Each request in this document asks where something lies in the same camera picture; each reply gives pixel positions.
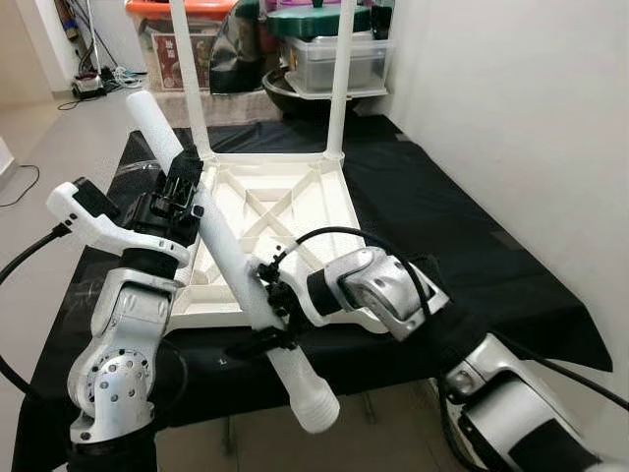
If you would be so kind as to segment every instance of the clear plastic container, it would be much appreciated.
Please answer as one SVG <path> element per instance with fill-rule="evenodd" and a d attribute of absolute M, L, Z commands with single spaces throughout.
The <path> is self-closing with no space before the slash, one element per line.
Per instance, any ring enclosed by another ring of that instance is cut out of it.
<path fill-rule="evenodd" d="M 202 89 L 209 87 L 209 55 L 223 19 L 237 0 L 185 0 L 197 75 Z M 127 0 L 146 63 L 152 90 L 182 90 L 181 70 L 168 3 Z"/>
<path fill-rule="evenodd" d="M 336 36 L 320 36 L 311 42 L 287 37 L 282 58 L 291 71 L 286 80 L 303 98 L 331 96 L 336 59 Z M 386 56 L 393 47 L 391 40 L 374 40 L 369 31 L 354 33 L 348 94 L 373 96 L 386 93 Z"/>

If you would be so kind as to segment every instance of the gray floor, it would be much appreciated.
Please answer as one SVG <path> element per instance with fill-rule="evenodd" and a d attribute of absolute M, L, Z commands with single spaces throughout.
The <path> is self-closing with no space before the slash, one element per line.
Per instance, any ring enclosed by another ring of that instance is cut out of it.
<path fill-rule="evenodd" d="M 106 190 L 135 127 L 115 93 L 75 110 L 55 103 L 0 110 L 0 136 L 22 163 L 41 169 L 39 183 L 16 206 L 0 209 L 0 265 L 47 232 L 56 221 L 45 200 L 60 183 L 89 177 Z M 32 178 L 28 169 L 0 190 L 8 202 Z M 44 249 L 0 288 L 2 355 L 29 378 L 57 314 L 82 244 L 72 236 Z M 460 470 L 447 450 L 429 387 L 412 383 L 371 393 L 375 422 L 366 417 L 361 395 L 341 398 L 339 422 L 328 432 L 304 433 L 288 408 L 231 419 L 235 450 L 221 450 L 223 420 L 171 429 L 158 436 L 165 472 L 270 470 Z M 212 401 L 211 392 L 207 401 Z M 22 396 L 0 379 L 0 470 L 9 470 Z"/>

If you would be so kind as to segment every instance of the red container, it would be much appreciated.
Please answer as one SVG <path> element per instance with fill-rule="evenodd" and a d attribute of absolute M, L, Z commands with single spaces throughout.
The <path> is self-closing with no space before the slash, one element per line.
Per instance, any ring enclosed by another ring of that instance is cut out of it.
<path fill-rule="evenodd" d="M 186 0 L 186 14 L 222 22 L 238 0 Z M 170 19 L 170 4 L 149 0 L 127 0 L 127 11 L 148 20 Z"/>

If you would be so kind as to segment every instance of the black cloth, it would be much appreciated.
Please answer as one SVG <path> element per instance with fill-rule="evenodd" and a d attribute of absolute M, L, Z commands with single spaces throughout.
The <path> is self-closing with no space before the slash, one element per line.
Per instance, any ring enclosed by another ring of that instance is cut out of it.
<path fill-rule="evenodd" d="M 189 130 L 176 130 L 184 144 Z M 440 277 L 457 304 L 546 357 L 611 370 L 611 359 L 584 305 L 531 254 L 383 117 L 348 116 L 343 173 L 361 226 L 388 239 L 430 275 L 424 254 L 438 259 Z M 285 121 L 210 129 L 221 152 L 321 151 L 324 126 Z M 157 170 L 127 171 L 153 159 L 142 135 L 133 132 L 108 196 L 126 208 L 150 191 Z M 85 249 L 32 378 L 33 386 L 68 424 L 77 410 L 66 378 L 89 342 L 89 319 L 104 276 L 116 266 L 111 255 Z M 168 338 L 183 352 L 190 385 L 171 425 L 286 404 L 287 394 L 265 358 L 232 361 L 224 348 L 248 336 L 244 327 L 178 330 Z M 337 394 L 432 377 L 434 362 L 422 346 L 400 345 L 388 335 L 355 325 L 309 332 L 302 347 Z M 153 400 L 157 407 L 177 390 L 180 369 L 168 350 L 159 353 Z M 50 470 L 64 459 L 36 405 L 25 400 L 14 470 Z"/>

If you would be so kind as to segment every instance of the white foam tube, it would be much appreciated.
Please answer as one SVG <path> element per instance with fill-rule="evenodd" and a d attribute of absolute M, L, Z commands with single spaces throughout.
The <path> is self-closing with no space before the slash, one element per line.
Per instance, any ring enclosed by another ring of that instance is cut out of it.
<path fill-rule="evenodd" d="M 172 159 L 180 152 L 181 144 L 152 95 L 146 91 L 134 93 L 127 98 L 127 106 L 159 164 L 164 169 L 170 168 Z M 146 110 L 134 109 L 136 107 L 146 107 Z M 285 329 L 284 322 L 275 316 L 268 305 L 262 283 L 252 274 L 238 240 L 203 182 L 198 187 L 195 203 L 204 208 L 199 230 L 201 239 L 236 301 L 249 317 L 252 328 L 275 326 Z M 267 356 L 288 391 L 291 408 L 302 427 L 310 433 L 319 433 L 332 426 L 338 417 L 338 400 L 328 383 L 316 374 L 302 349 L 277 348 L 267 352 Z"/>
<path fill-rule="evenodd" d="M 352 33 L 354 32 L 354 14 L 356 0 L 343 0 L 338 24 L 336 43 L 336 61 L 334 62 L 334 82 L 332 83 L 332 104 L 327 130 L 327 148 L 323 155 L 331 160 L 343 158 L 343 128 L 345 126 L 345 107 L 347 104 L 347 86 L 350 78 L 350 60 L 352 57 Z"/>
<path fill-rule="evenodd" d="M 209 146 L 209 137 L 205 127 L 203 105 L 200 101 L 197 65 L 193 54 L 193 46 L 190 42 L 190 30 L 188 28 L 184 0 L 170 0 L 170 12 L 173 20 L 173 31 L 175 31 L 175 41 L 177 42 L 177 56 L 179 58 L 182 82 L 184 83 L 193 141 L 202 160 L 215 160 L 214 153 Z"/>
<path fill-rule="evenodd" d="M 137 91 L 127 97 L 127 109 L 138 123 L 164 174 L 168 174 L 171 162 L 184 148 L 155 98 L 146 90 Z"/>

